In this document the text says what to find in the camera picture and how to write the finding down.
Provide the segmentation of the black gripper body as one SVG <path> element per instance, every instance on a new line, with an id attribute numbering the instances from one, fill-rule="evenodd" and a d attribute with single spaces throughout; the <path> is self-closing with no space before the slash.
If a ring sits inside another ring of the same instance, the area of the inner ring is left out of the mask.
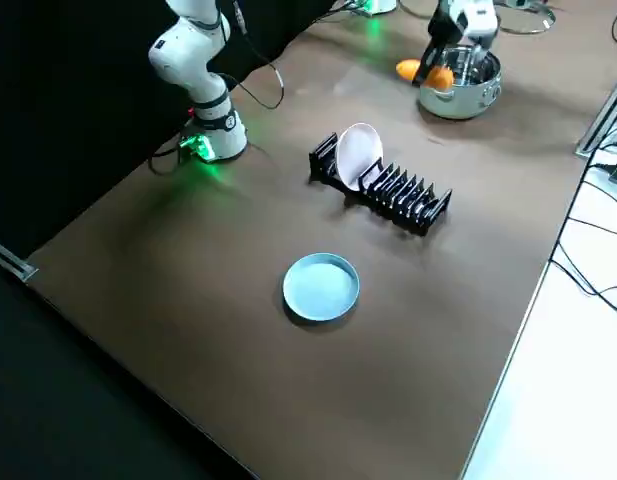
<path id="1" fill-rule="evenodd" d="M 442 49 L 459 42 L 463 35 L 463 27 L 457 25 L 457 20 L 463 9 L 463 1 L 437 1 L 437 6 L 428 24 L 431 47 Z"/>

